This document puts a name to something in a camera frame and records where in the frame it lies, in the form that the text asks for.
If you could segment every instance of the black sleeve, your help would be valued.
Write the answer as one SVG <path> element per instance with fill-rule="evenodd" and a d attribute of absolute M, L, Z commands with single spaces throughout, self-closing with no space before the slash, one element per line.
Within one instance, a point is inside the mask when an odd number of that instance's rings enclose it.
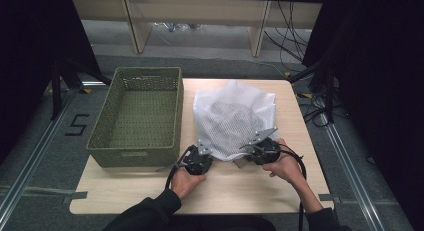
<path fill-rule="evenodd" d="M 325 208 L 315 213 L 306 214 L 310 231 L 349 231 L 349 227 L 340 226 L 331 208 Z"/>
<path fill-rule="evenodd" d="M 104 231 L 162 230 L 168 225 L 169 217 L 180 208 L 178 196 L 166 189 L 156 199 L 146 198 L 118 215 Z"/>

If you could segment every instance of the gray floor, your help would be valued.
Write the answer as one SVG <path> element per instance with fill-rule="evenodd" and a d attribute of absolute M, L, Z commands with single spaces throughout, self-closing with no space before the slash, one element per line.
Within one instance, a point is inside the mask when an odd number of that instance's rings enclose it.
<path fill-rule="evenodd" d="M 86 32 L 97 55 L 99 65 L 106 76 L 111 76 L 119 65 L 179 65 L 189 70 L 186 76 L 192 77 L 234 77 L 280 79 L 289 69 L 280 63 L 280 49 L 266 37 L 263 40 L 261 56 L 252 58 L 247 30 L 244 27 L 222 27 L 202 25 L 199 30 L 180 29 L 169 32 L 158 24 L 154 26 L 148 44 L 142 54 L 135 54 L 128 27 L 119 22 L 84 21 Z M 273 39 L 282 37 L 275 29 L 267 32 Z M 299 30 L 305 40 L 310 31 Z M 293 52 L 295 47 L 287 46 Z M 281 53 L 281 60 L 290 69 L 300 70 L 302 65 L 287 53 Z M 82 75 L 84 80 L 92 80 Z M 308 92 L 309 78 L 294 85 L 299 93 Z M 75 190 L 88 153 L 85 145 L 107 87 L 93 87 L 90 94 L 77 93 L 66 111 L 63 121 L 52 139 L 45 155 L 36 169 L 28 188 L 11 214 L 4 230 L 101 230 L 114 215 L 73 215 L 69 212 L 70 194 Z M 310 104 L 311 99 L 299 98 L 299 104 Z M 0 166 L 0 187 L 3 195 L 18 177 L 25 162 L 30 157 L 49 125 L 51 115 L 51 93 L 46 92 L 27 132 L 14 148 L 5 163 Z M 308 106 L 301 106 L 304 113 Z M 340 116 L 346 114 L 337 111 Z M 87 124 L 82 136 L 70 137 L 66 133 L 75 132 L 70 127 L 77 114 L 89 114 L 81 118 Z M 308 131 L 315 146 L 322 169 L 331 193 L 336 197 L 335 212 L 342 224 L 353 230 L 373 230 L 367 223 L 358 198 L 341 165 L 336 149 L 326 127 L 307 123 Z M 361 178 L 363 187 L 369 194 L 382 219 L 385 230 L 412 230 L 396 199 L 380 172 L 365 157 L 367 151 L 355 132 L 351 122 L 335 116 L 335 128 L 346 147 L 354 167 Z M 277 230 L 296 230 L 297 214 L 268 214 Z"/>

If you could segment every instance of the person's left hand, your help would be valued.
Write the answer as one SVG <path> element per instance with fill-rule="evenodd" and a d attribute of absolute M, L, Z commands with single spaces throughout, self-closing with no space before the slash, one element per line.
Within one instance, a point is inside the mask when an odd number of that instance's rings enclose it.
<path fill-rule="evenodd" d="M 180 200 L 183 200 L 199 183 L 205 180 L 205 175 L 190 175 L 184 167 L 181 167 L 171 180 L 171 190 L 178 195 Z"/>

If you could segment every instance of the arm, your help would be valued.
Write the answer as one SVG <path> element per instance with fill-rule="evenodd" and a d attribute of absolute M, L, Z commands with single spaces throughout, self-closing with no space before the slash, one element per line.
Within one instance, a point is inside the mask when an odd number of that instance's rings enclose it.
<path fill-rule="evenodd" d="M 104 231 L 166 229 L 169 217 L 181 208 L 181 200 L 205 179 L 204 175 L 192 176 L 185 168 L 178 169 L 171 181 L 171 189 L 165 189 L 155 199 L 145 198 L 119 214 Z"/>
<path fill-rule="evenodd" d="M 285 147 L 283 139 L 276 140 L 282 150 L 289 151 Z M 306 212 L 310 230 L 350 230 L 341 227 L 331 209 L 324 209 L 315 194 L 303 177 L 297 161 L 288 154 L 281 153 L 278 161 L 264 164 L 265 171 L 271 171 L 270 177 L 278 176 L 290 183 L 299 195 L 300 201 Z"/>

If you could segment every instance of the aluminum rail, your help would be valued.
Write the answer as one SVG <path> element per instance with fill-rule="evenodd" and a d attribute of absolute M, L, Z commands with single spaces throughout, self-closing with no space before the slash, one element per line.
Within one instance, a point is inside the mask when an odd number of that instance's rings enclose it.
<path fill-rule="evenodd" d="M 322 100 L 319 100 L 318 103 L 321 106 L 324 106 Z M 325 114 L 321 114 L 321 120 L 324 123 L 327 123 L 328 120 Z M 370 195 L 368 194 L 360 176 L 358 175 L 358 172 L 355 169 L 355 166 L 352 163 L 352 160 L 350 159 L 349 153 L 347 152 L 334 123 L 329 123 L 326 126 L 326 130 L 334 146 L 337 157 L 339 158 L 339 161 L 343 167 L 343 170 L 346 173 L 347 179 L 350 185 L 352 186 L 353 193 L 355 194 L 356 199 L 358 200 L 358 204 L 362 209 L 362 212 L 368 223 L 368 226 L 370 227 L 370 230 L 386 230 L 380 218 L 380 215 L 378 214 L 378 211 L 371 200 Z"/>
<path fill-rule="evenodd" d="M 77 92 L 77 89 L 69 89 L 65 99 L 63 100 L 64 105 L 62 111 L 58 114 L 55 120 L 50 121 L 50 124 L 44 131 L 43 136 L 41 137 L 35 149 L 32 151 L 31 156 L 27 160 L 25 166 L 22 168 L 22 171 L 19 173 L 17 179 L 10 187 L 5 198 L 3 199 L 3 202 L 0 206 L 0 230 L 3 230 L 6 222 L 19 202 L 25 187 L 28 185 L 32 175 L 44 157 L 44 154 L 46 153 L 54 135 L 56 134 L 58 127 L 62 123 L 66 110 L 68 109 L 71 101 L 76 96 Z"/>

